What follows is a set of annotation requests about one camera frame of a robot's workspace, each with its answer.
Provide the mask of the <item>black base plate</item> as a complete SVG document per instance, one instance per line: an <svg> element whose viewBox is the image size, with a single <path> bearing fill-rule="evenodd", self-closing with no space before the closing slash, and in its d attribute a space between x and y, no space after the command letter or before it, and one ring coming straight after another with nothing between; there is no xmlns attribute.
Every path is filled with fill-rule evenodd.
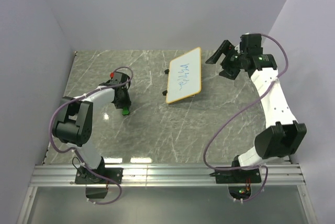
<svg viewBox="0 0 335 224"><path fill-rule="evenodd" d="M209 176L214 177L217 184L245 184L262 182L259 169L238 169L228 171L215 170L210 173Z"/></svg>
<svg viewBox="0 0 335 224"><path fill-rule="evenodd" d="M102 171L94 170L96 174L99 176L92 174L87 168L80 166L77 169L76 177L75 177L75 184L106 184L110 183L105 178L112 179L113 181L117 182L118 184L121 183L123 168L104 168Z"/></svg>

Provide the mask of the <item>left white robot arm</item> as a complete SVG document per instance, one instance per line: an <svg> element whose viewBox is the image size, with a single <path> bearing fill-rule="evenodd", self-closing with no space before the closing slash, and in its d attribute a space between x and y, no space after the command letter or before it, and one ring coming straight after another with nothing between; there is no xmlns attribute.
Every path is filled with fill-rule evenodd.
<svg viewBox="0 0 335 224"><path fill-rule="evenodd" d="M73 151L80 161L81 173L86 173L93 183L100 183L106 177L104 159L90 142L93 114L110 103L128 115L131 105L128 88L100 85L78 97L63 97L49 123L53 148L59 153Z"/></svg>

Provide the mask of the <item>green whiteboard eraser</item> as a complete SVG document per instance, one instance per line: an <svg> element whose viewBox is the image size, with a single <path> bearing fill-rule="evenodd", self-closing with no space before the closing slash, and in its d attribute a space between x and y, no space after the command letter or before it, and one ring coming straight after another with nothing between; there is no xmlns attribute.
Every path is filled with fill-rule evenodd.
<svg viewBox="0 0 335 224"><path fill-rule="evenodd" d="M130 114L129 107L127 107L127 106L123 107L123 109L122 109L122 115L123 116L127 116L129 114Z"/></svg>

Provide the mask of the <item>aluminium mounting rail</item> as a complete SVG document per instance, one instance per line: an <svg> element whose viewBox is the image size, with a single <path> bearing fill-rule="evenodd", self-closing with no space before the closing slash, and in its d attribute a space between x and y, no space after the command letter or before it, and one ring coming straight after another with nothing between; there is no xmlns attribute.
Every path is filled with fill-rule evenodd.
<svg viewBox="0 0 335 224"><path fill-rule="evenodd" d="M219 186L213 171L203 164L108 164L122 167L122 187L208 187ZM270 164L266 186L305 185L299 165ZM78 184L76 169L72 165L36 166L30 187L104 187L106 184Z"/></svg>

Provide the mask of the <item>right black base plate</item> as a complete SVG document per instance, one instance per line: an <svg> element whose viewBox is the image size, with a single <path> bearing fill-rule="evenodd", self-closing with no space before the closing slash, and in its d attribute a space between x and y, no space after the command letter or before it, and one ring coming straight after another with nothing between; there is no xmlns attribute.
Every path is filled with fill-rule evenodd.
<svg viewBox="0 0 335 224"><path fill-rule="evenodd" d="M214 177L217 184L245 184L262 182L259 169L238 169L228 171L215 170L210 173L209 176Z"/></svg>

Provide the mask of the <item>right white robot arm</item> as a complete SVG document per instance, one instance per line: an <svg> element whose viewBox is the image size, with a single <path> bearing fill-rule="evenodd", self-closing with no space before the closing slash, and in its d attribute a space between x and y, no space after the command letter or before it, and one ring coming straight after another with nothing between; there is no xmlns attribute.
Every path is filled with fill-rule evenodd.
<svg viewBox="0 0 335 224"><path fill-rule="evenodd" d="M265 116L265 130L259 133L254 146L238 155L232 163L231 176L237 182L249 177L249 169L268 160L296 153L307 133L304 123L299 123L291 112L279 78L281 73L275 58L265 54L261 34L243 35L238 46L224 40L206 61L215 64L223 55L219 76L235 80L241 70L247 72L256 88Z"/></svg>

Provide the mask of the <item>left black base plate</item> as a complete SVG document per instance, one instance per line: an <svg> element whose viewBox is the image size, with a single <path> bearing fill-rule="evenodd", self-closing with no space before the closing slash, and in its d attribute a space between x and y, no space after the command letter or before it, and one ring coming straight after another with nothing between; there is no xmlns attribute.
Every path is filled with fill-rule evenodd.
<svg viewBox="0 0 335 224"><path fill-rule="evenodd" d="M75 184L106 184L110 183L105 178L112 179L113 181L117 182L118 184L121 183L123 168L104 168L102 171L94 170L96 174L99 176L92 174L87 168L80 166L77 169L76 177L75 177Z"/></svg>

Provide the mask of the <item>orange framed whiteboard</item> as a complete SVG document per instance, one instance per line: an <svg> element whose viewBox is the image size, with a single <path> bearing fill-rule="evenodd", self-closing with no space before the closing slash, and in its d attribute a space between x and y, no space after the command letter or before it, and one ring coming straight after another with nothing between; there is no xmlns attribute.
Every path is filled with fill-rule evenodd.
<svg viewBox="0 0 335 224"><path fill-rule="evenodd" d="M202 90L202 51L197 47L170 62L166 103L199 94Z"/></svg>

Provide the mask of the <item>black whiteboard stand feet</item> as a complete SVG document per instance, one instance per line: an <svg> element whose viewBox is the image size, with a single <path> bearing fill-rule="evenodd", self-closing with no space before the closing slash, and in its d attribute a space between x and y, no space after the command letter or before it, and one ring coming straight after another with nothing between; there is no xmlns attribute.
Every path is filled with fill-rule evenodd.
<svg viewBox="0 0 335 224"><path fill-rule="evenodd" d="M170 72L170 69L165 69L164 70L164 75L166 76L166 79L165 79L164 86L163 86L164 90L162 91L163 96L166 96L167 93L168 93L167 87L168 87L169 72Z"/></svg>

